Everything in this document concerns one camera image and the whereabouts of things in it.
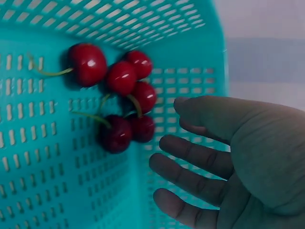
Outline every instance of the plastic basket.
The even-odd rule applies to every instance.
[[[226,95],[224,38],[210,0],[0,0],[0,34],[1,229],[186,228],[157,209],[158,187],[213,208],[148,167],[164,134],[224,149],[183,131],[173,109],[177,96]],[[96,113],[98,86],[74,88],[65,77],[31,71],[27,52],[44,70],[58,71],[64,51],[83,41],[101,46],[109,65],[131,49],[151,57],[153,141],[120,155],[104,152],[93,121],[70,112]],[[120,114],[117,102],[108,100],[104,115]]]

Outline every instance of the cherry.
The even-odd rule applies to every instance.
[[[134,66],[138,80],[144,79],[152,73],[153,63],[143,52],[131,51],[127,53],[126,60]]]
[[[137,114],[132,114],[128,117],[128,121],[132,127],[132,136],[136,142],[147,143],[152,140],[155,124],[149,116],[143,115],[138,117]]]
[[[107,76],[107,85],[116,93],[127,96],[132,92],[136,79],[133,66],[126,61],[121,61],[110,69]]]
[[[117,115],[110,115],[106,120],[111,128],[100,126],[99,140],[102,147],[112,154],[124,152],[132,140],[132,129],[127,120]]]
[[[78,83],[92,87],[104,79],[107,62],[99,47],[89,43],[79,43],[68,50],[68,59],[76,74]]]
[[[137,82],[131,95],[138,101],[143,114],[150,112],[157,102],[155,89],[146,82]]]

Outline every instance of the finger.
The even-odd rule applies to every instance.
[[[202,96],[174,102],[180,117],[194,126],[204,126],[221,139],[231,141],[235,132],[257,115],[257,107],[262,103],[241,99]]]
[[[223,179],[228,180],[234,172],[231,156],[227,152],[200,146],[173,135],[164,136],[159,144],[161,150]]]
[[[227,145],[229,144],[228,141],[223,140],[223,139],[217,137],[216,135],[212,134],[205,127],[189,125],[189,124],[187,124],[187,122],[183,121],[182,119],[179,120],[179,124],[184,130],[186,130],[188,132],[191,132],[193,134],[200,135],[203,137],[207,137],[207,138],[213,139],[215,141],[225,143]]]
[[[216,229],[218,210],[190,205],[166,189],[157,190],[153,199],[162,212],[186,226],[195,229]]]
[[[164,179],[214,206],[219,207],[224,199],[226,181],[207,179],[162,154],[152,155],[149,166]]]

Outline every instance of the white wall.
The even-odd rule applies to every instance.
[[[305,0],[215,0],[231,96],[305,109]]]

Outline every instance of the palm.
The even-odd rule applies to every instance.
[[[155,154],[150,160],[153,170],[220,207],[219,211],[200,209],[159,189],[154,199],[162,211],[199,229],[304,228],[303,112],[213,97],[178,101],[175,109],[184,120],[182,128],[229,144],[231,154],[165,136],[161,149],[227,181],[204,178]]]

